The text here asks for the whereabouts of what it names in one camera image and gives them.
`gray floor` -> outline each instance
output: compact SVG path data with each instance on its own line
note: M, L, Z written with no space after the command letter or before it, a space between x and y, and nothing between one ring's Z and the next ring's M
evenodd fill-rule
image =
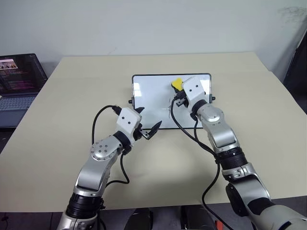
M0 132L0 152L12 132ZM275 199L275 204L286 205L295 211L307 216L307 196ZM248 218L237 216L229 203L209 205L224 221L236 230L251 230ZM180 207L153 207L153 230L179 230L180 228ZM123 230L129 216L134 209L104 210L102 219L106 223L108 230ZM51 213L7 213L8 227L5 221L0 221L0 230L48 230L51 220ZM55 212L52 215L51 229L56 230L61 213Z

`yellow eraser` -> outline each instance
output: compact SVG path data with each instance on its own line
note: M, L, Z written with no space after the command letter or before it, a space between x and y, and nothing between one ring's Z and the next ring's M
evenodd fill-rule
M179 91L182 90L181 84L182 84L182 79L181 78L177 78L176 80L172 81L172 86L175 89L179 90Z

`black cable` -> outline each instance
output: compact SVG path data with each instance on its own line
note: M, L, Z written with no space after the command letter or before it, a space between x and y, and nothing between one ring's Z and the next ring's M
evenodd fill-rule
M6 226L5 226L5 230L6 230L6 229L8 229L8 226L9 226L8 220L5 220L5 223L6 223Z
M52 218L53 218L53 212L51 213L51 217L50 217L49 230L51 230L51 227L52 227Z
M97 211L97 230L100 230L100 210Z
M124 157L124 154L121 154L120 156L120 168L126 178L127 181L120 181L120 180L113 180L113 181L110 181L106 184L106 187L108 187L110 184L112 183L121 183L121 184L129 184L130 183L130 180L129 180L129 177L128 175L126 174L126 171L124 169L124 165L123 165L123 157Z
M253 226L253 230L257 230L257 228L256 228L256 226L254 225L254 223L253 222L250 222L251 223L251 225Z
M95 125L96 125L96 121L97 118L99 117L99 115L107 108L113 108L115 107L114 105L107 105L105 107L103 107L101 110L99 110L99 112L96 114L94 121L93 121L93 126L92 126L92 144L94 144L94 135L95 135Z
M182 132L184 132L189 138L191 138L192 140L194 140L195 142L197 142L200 147L202 147L204 150L208 151L209 153L211 153L213 156L215 156L214 151L207 145L205 145L204 143L200 142L199 140L197 140L196 138L194 138L190 133L188 133L180 124L179 122L176 120L175 116L174 116L174 112L173 112L173 108L174 108L174 102L175 102L175 98L172 100L171 103L171 107L170 107L170 112L171 112L171 116L175 122L175 124L181 129Z
M198 120L196 120L195 122L195 126L194 126L194 136L195 136L195 139L198 140L198 137L197 137L197 132L196 132L196 127L197 127L197 124L198 124ZM216 175L215 175L215 178L214 180L211 182L211 184L206 188L206 190L203 192L202 196L201 196L201 200L202 200L202 204L204 205L204 207L209 211L211 212L218 220L220 220L226 227L228 227L230 230L233 230L233 228L231 228L228 224L225 223L225 221L222 220L222 218L220 218L214 211L212 211L205 203L205 196L206 194L209 192L209 190L213 187L213 185L216 183L217 181L217 178L219 177L220 175L220 163L217 163L217 171L216 171Z
M102 227L104 228L104 230L106 230L106 224L104 223L104 221L100 218L100 223L102 224Z
M94 121L93 121L93 126L92 126L92 144L94 144L94 136L95 136L95 125L96 125L96 121L97 121L97 118L99 117L99 115L107 108L112 108L113 110L116 109L116 106L115 105L107 105L105 107L103 107L101 110L99 110L99 112L96 114L95 118L94 118ZM126 171L124 169L124 165L123 165L123 157L124 157L124 154L121 155L120 157L120 168L126 178L127 181L120 181L120 180L114 180L114 181L110 181L106 184L106 187L108 187L110 184L112 183L121 183L121 184L129 184L130 180L129 180L129 177L128 175L126 174Z
M6 212L4 213L4 216L2 217L1 221L5 221L6 226L5 226L5 230L8 228L9 226L9 222L8 222L9 217L6 216Z

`beige table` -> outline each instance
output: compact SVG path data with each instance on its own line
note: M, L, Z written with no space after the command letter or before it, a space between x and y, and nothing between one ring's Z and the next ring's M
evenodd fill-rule
M0 155L0 212L63 211L88 157L97 111L106 104L129 106L133 74L187 72L212 74L214 105L223 109L271 197L306 195L306 115L253 53L65 57ZM116 118L103 113L96 137L113 134ZM199 138L209 144L204 130ZM211 155L180 130L137 141L124 166L131 183L107 188L109 209L200 203L216 170ZM123 179L119 161L111 179ZM208 203L228 202L226 184L220 177Z

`silver robot arm segment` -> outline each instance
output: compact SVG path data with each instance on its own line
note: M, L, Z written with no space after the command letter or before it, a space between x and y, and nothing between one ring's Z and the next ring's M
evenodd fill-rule
M57 230L90 230L93 228L97 212L103 208L101 196L106 188L112 165L118 155L131 151L134 142L145 137L150 139L158 130L157 123L150 132L142 130L139 114L144 108L131 110L114 106L118 114L116 133L96 141L87 162L79 172L66 210L63 212Z
M226 192L233 210L247 216L259 230L306 230L307 218L292 209L275 205L240 144L225 122L224 113L205 101L200 79L195 76L182 83L185 96L180 103L197 116L208 133L209 141L222 166L223 177L229 182Z

